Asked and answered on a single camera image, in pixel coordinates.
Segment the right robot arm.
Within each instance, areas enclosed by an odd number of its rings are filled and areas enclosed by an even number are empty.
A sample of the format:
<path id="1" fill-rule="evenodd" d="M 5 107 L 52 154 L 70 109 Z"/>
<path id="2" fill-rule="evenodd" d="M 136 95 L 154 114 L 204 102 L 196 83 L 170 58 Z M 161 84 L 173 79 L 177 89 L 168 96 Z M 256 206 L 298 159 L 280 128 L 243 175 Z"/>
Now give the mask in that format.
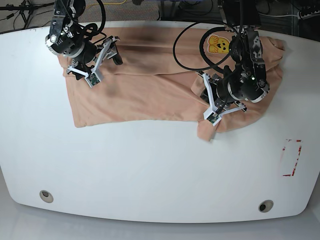
<path id="1" fill-rule="evenodd" d="M 73 74 L 77 80 L 85 79 L 90 87 L 104 79 L 100 66 L 105 59 L 112 59 L 116 65 L 123 64 L 116 45 L 120 38 L 103 32 L 106 10 L 101 0 L 97 4 L 101 10 L 101 24 L 82 25 L 79 17 L 86 9 L 84 0 L 56 0 L 49 34 L 45 38 L 51 53 L 70 58 L 66 73 Z"/>

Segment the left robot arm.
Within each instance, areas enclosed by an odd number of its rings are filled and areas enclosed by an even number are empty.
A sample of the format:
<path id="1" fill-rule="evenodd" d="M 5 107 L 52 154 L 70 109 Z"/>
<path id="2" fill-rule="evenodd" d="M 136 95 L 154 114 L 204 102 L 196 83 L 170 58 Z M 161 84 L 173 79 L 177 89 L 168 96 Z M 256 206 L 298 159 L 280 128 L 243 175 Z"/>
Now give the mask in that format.
<path id="1" fill-rule="evenodd" d="M 227 50 L 235 62 L 235 69 L 216 66 L 214 69 L 222 73 L 223 78 L 205 77 L 203 80 L 209 86 L 200 97 L 222 113 L 231 104 L 239 106 L 243 100 L 260 102 L 269 92 L 270 85 L 257 32 L 261 20 L 255 1 L 219 0 L 217 4 L 224 27 L 212 28 L 202 36 L 200 55 L 208 65 L 212 65 L 205 52 Z"/>

